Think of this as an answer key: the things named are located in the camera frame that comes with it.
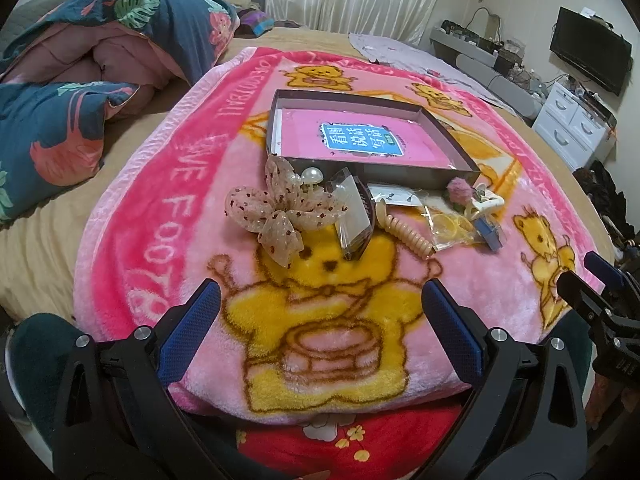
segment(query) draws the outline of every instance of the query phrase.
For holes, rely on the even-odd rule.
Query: fleece blanket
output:
[[[264,189],[265,133],[278,88],[354,92],[424,106],[506,199],[497,253],[457,246],[424,262],[376,229],[359,261],[332,227],[303,233],[290,268],[225,217],[238,186]],[[414,208],[395,214],[424,228]],[[585,272],[594,243],[536,154],[485,102],[426,75],[321,52],[246,48],[213,68],[131,157],[82,236],[74,307],[99,340],[153,325],[206,278],[223,291],[182,381],[186,410],[265,423],[376,412],[450,396],[461,383],[420,304],[440,278],[488,327],[538,342],[566,308],[555,280]]]

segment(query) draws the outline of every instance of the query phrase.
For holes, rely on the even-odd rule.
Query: metal screw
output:
[[[551,346],[556,350],[564,350],[564,341],[559,337],[555,337],[551,340]]]
[[[491,330],[491,337],[493,337],[496,341],[506,341],[507,333],[501,328],[494,328]]]
[[[78,348],[84,348],[89,344],[91,338],[87,334],[82,334],[78,339],[76,339],[76,346]]]
[[[151,335],[151,329],[148,326],[139,326],[133,333],[133,337],[140,341],[144,341]]]

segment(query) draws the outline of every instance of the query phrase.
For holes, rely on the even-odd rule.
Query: white dresser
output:
[[[572,171],[604,162],[615,143],[604,120],[590,113],[559,82],[540,110],[533,130],[564,160]]]

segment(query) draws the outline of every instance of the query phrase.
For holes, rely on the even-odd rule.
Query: fabric pile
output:
[[[349,41],[351,41],[354,48],[371,62],[429,75],[453,88],[470,92],[483,101],[516,115],[513,108],[498,99],[478,81],[428,52],[401,43],[401,41],[371,34],[353,34],[350,32]]]
[[[596,160],[590,170],[575,170],[574,177],[598,214],[606,216],[613,224],[611,226],[609,222],[605,222],[612,240],[618,242],[617,245],[623,244],[625,240],[632,240],[636,236],[636,228],[626,221],[625,194],[622,191],[617,192],[616,183],[604,165]]]
[[[193,85],[237,27],[224,0],[68,0],[42,16],[0,60],[0,220],[93,176],[104,121],[174,77]]]
[[[253,0],[225,0],[236,8],[240,25],[235,38],[258,38],[274,27],[273,18],[260,10]]]

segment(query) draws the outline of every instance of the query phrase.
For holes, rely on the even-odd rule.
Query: clear plastic packet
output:
[[[358,260],[369,245],[375,222],[369,188],[343,168],[326,183],[326,190],[347,207],[335,223],[342,256]]]
[[[505,244],[506,237],[500,222],[492,215],[484,215],[474,220],[474,227],[478,231],[478,235],[482,238],[492,252],[497,253]]]
[[[484,243],[473,223],[456,211],[440,192],[414,190],[414,193],[424,208],[422,216],[429,225],[431,243],[436,251]]]
[[[409,187],[374,183],[367,184],[367,187],[369,187],[373,202],[384,200],[387,205],[422,207],[422,202],[416,194],[417,191]]]

